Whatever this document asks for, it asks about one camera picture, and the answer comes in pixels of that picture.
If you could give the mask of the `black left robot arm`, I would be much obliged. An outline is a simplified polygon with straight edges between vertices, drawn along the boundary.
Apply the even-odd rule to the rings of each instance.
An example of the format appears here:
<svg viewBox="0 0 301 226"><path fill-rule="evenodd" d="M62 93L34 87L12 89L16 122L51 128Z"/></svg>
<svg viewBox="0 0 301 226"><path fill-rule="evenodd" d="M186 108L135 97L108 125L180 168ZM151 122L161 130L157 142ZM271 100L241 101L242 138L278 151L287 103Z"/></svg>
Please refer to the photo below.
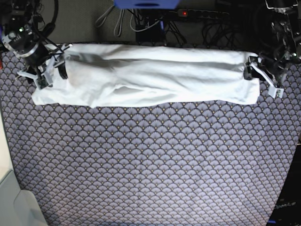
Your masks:
<svg viewBox="0 0 301 226"><path fill-rule="evenodd" d="M301 63L301 21L297 0L244 0L244 49L258 55L259 68L282 84L291 65Z"/></svg>

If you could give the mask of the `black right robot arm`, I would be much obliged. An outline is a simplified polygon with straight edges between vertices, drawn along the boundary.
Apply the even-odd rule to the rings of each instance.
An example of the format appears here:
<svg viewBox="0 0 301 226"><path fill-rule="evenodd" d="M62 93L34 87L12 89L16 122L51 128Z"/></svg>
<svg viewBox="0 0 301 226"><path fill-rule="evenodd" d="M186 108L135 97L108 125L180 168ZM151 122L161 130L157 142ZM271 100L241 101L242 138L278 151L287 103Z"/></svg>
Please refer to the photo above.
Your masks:
<svg viewBox="0 0 301 226"><path fill-rule="evenodd" d="M52 84L50 72L58 69L62 79L68 78L65 69L65 45L57 45L48 37L55 29L59 11L58 1L54 1L51 22L40 30L38 24L44 20L38 9L39 0L9 0L0 3L1 48L9 50L27 63L27 70L19 71L19 76L32 80L36 85Z"/></svg>

